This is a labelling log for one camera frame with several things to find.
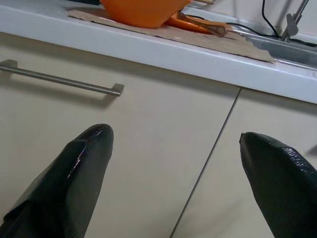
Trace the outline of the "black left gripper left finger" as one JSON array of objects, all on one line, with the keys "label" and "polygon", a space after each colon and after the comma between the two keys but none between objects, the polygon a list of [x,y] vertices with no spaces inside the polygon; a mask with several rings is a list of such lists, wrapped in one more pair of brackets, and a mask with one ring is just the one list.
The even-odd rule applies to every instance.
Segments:
[{"label": "black left gripper left finger", "polygon": [[27,187],[0,227],[2,238],[83,238],[113,148],[113,130],[95,124],[70,141]]}]

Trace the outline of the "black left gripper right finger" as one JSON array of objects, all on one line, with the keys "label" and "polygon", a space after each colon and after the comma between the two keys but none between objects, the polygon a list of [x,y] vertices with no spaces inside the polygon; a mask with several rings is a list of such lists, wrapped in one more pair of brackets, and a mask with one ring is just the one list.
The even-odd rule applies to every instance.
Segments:
[{"label": "black left gripper right finger", "polygon": [[293,147],[255,132],[241,134],[243,169],[276,238],[317,236],[317,171]]}]

